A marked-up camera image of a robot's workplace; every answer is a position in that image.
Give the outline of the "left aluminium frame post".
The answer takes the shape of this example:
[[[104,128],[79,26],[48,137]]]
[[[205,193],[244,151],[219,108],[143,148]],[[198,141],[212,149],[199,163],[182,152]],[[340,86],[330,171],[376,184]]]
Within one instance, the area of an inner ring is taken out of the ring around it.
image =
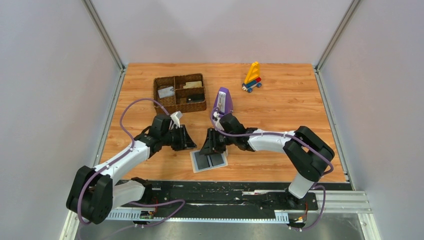
[[[101,17],[96,10],[96,7],[92,0],[82,0],[82,3],[84,4],[84,7],[86,8],[90,18],[92,19],[98,33],[100,34],[107,50],[109,51],[113,61],[115,62],[116,66],[120,70],[120,72],[124,72],[126,69],[126,65],[123,63],[115,45],[113,44],[113,41],[106,30],[103,21],[101,20]]]

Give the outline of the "purple metronome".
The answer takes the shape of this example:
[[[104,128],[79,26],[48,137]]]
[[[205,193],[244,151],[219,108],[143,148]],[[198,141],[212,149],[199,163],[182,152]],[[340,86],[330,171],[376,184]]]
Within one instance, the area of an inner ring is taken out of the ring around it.
[[[213,108],[218,108],[218,114],[221,117],[234,111],[233,100],[228,88],[219,88],[213,104]]]

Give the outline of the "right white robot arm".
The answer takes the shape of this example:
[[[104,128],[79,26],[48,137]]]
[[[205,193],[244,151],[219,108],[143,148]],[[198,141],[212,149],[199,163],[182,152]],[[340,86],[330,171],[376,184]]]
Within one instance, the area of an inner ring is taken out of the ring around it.
[[[207,130],[201,155],[223,154],[230,145],[242,151],[286,154],[297,171],[288,192],[297,199],[304,198],[322,176],[334,170],[334,150],[307,126],[294,131],[265,131],[244,127],[231,113],[213,116],[211,122],[213,127]]]

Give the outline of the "colourful toy block car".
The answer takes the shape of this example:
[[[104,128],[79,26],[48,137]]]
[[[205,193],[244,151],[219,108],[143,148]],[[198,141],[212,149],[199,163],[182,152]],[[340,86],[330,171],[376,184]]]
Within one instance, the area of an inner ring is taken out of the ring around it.
[[[254,88],[260,88],[262,86],[261,81],[260,64],[256,61],[250,65],[241,87],[244,91],[251,93]]]

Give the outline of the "grey card in basket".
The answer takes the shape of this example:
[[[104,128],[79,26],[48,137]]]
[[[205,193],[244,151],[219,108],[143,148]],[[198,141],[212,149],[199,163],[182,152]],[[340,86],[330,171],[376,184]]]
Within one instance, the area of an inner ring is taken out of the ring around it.
[[[160,99],[168,98],[175,95],[175,89],[173,86],[167,86],[157,90],[157,95]]]

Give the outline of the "aluminium frame post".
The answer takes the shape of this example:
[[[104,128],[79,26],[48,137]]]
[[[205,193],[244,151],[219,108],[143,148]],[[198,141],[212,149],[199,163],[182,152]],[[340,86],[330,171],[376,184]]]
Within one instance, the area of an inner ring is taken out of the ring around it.
[[[315,65],[316,72],[319,72],[323,69],[334,47],[336,46],[339,38],[342,36],[343,32],[345,31],[345,28],[347,27],[348,23],[350,22],[351,18],[354,16],[355,12],[357,11],[357,8],[359,7],[361,3],[362,3],[362,0],[352,0],[350,2],[335,32],[333,33],[330,41],[325,47],[324,52],[322,53],[317,64]]]
[[[101,20],[101,17],[96,10],[96,7],[92,0],[82,0],[82,3],[84,4],[84,7],[86,8],[90,18],[92,19],[98,33],[100,34],[107,50],[109,51],[113,61],[115,62],[116,66],[120,70],[120,72],[124,72],[126,69],[126,65],[123,63],[115,45],[113,44],[113,41],[106,30],[103,21]]]

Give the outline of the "beige card in basket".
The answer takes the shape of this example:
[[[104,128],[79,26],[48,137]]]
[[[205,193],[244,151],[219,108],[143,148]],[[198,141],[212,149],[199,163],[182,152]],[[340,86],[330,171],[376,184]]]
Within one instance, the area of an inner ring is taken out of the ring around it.
[[[196,87],[193,87],[193,88],[201,88],[201,87],[203,87],[203,82],[202,81],[190,81],[190,82],[187,82],[186,84],[188,84],[188,85],[190,85],[190,84],[196,85]]]

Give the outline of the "right aluminium frame post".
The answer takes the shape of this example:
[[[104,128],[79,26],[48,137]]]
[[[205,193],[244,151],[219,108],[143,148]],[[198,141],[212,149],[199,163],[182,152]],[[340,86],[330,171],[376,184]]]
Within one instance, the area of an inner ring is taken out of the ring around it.
[[[324,52],[322,53],[317,64],[315,65],[316,72],[319,72],[323,69],[334,47],[336,46],[339,38],[342,36],[343,32],[345,31],[345,28],[347,27],[348,23],[350,22],[351,18],[354,16],[355,12],[357,11],[357,8],[359,7],[361,3],[362,3],[362,0],[352,0],[350,2],[335,32],[333,33],[330,41],[325,47]]]

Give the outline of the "brown wicker divided basket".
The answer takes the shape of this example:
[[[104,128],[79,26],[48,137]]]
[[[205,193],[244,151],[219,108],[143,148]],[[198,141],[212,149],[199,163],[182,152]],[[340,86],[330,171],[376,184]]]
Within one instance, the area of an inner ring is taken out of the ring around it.
[[[187,82],[194,81],[202,81],[203,87],[183,89],[183,86]],[[166,87],[174,87],[175,95],[159,98],[157,90]],[[205,101],[198,103],[187,103],[187,96],[192,94],[204,94]],[[181,111],[182,113],[205,111],[207,109],[207,100],[204,77],[201,73],[157,77],[153,80],[153,99],[156,101],[153,105],[158,114],[164,112],[161,107],[164,107],[169,113],[177,111]]]

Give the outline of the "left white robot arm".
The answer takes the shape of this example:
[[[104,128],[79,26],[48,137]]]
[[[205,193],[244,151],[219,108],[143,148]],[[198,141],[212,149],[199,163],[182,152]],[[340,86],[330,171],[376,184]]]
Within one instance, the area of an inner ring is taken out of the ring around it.
[[[84,165],[78,169],[66,208],[79,214],[85,223],[100,224],[115,208],[141,200],[147,190],[145,180],[135,177],[123,184],[118,181],[163,147],[176,152],[197,147],[180,123],[182,116],[180,111],[156,115],[146,131],[133,137],[117,155],[95,167]]]

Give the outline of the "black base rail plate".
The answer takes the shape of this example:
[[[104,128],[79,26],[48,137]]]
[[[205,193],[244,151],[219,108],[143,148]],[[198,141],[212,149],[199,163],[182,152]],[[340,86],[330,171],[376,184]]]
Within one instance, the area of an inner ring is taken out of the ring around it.
[[[266,218],[276,210],[301,215],[318,210],[312,192],[303,199],[288,196],[287,182],[159,181],[149,180],[140,204],[160,204],[182,199],[175,217]]]

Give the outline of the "white card holder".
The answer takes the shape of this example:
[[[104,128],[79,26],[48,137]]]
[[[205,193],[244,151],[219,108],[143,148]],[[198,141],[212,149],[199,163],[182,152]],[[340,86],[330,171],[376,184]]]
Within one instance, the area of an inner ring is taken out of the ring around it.
[[[194,173],[213,170],[228,165],[228,151],[224,153],[214,153],[210,155],[200,154],[200,150],[190,152],[192,170]]]

